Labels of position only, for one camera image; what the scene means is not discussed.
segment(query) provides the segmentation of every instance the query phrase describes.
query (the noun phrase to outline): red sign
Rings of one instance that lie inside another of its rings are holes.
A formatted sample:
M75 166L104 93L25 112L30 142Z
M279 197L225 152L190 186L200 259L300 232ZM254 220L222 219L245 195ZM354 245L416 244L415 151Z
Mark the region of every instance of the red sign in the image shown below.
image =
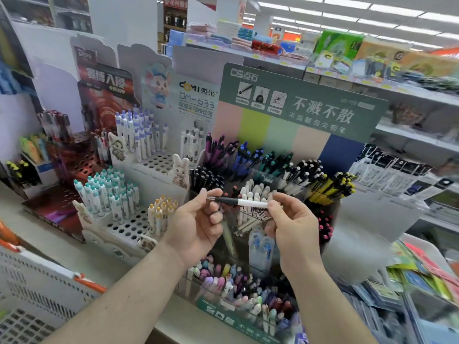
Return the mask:
M164 6L186 10L188 9L188 0L164 0Z

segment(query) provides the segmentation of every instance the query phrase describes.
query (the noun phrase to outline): table surface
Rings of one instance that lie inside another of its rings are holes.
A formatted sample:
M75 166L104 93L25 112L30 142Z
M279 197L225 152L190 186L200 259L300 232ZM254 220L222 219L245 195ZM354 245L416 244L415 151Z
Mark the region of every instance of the table surface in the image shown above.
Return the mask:
M115 257L105 254L92 244L81 244L75 239L23 211L22 198L0 182L0 219L20 238L49 258L74 272L111 287L130 267ZM182 344L213 343L254 344L256 341L223 324L173 295L161 314L155 328L171 340Z

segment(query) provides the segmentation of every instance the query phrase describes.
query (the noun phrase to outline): white plastic basket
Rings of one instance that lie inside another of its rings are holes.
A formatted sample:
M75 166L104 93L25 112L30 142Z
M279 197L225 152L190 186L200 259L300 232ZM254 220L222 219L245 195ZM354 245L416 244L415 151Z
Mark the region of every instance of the white plastic basket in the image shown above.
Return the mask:
M0 344L37 344L105 289L0 240Z

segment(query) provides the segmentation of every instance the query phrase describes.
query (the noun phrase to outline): forearm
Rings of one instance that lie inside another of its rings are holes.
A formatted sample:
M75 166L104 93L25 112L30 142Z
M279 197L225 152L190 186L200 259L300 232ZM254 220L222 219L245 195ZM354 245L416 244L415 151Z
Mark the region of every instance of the forearm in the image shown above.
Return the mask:
M311 344L377 344L321 263L302 264L290 283Z
M100 298L45 344L143 344L183 273L181 262L158 244Z

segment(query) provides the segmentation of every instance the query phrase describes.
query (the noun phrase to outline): hand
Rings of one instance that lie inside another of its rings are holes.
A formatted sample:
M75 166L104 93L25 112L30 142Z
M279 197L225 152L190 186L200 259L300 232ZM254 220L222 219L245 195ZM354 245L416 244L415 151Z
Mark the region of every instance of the hand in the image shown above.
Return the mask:
M303 263L323 266L318 243L318 221L309 208L297 198L275 193L268 203L272 220L265 231L276 239L280 267L290 279L304 267Z
M179 256L184 270L206 256L223 232L223 215L219 204L207 201L207 196L220 197L219 188L209 192L202 188L199 195L177 209L161 243L170 246Z

